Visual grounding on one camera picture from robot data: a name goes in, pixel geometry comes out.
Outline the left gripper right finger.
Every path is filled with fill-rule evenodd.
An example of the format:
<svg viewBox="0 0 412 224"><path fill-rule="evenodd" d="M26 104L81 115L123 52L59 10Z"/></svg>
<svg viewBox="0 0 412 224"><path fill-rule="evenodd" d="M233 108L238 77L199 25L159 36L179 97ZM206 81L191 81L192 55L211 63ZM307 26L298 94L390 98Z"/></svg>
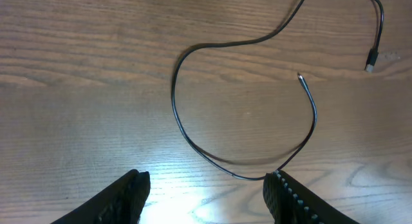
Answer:
<svg viewBox="0 0 412 224"><path fill-rule="evenodd" d="M282 170L266 174L263 198L275 224L359 224Z"/></svg>

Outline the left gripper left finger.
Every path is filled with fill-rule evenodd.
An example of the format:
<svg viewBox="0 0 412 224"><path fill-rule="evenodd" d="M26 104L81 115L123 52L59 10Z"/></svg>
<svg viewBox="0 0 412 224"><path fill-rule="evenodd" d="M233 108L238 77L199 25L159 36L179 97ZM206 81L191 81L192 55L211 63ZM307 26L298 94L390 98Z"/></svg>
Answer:
<svg viewBox="0 0 412 224"><path fill-rule="evenodd" d="M132 169L52 224L137 224L150 189L150 174Z"/></svg>

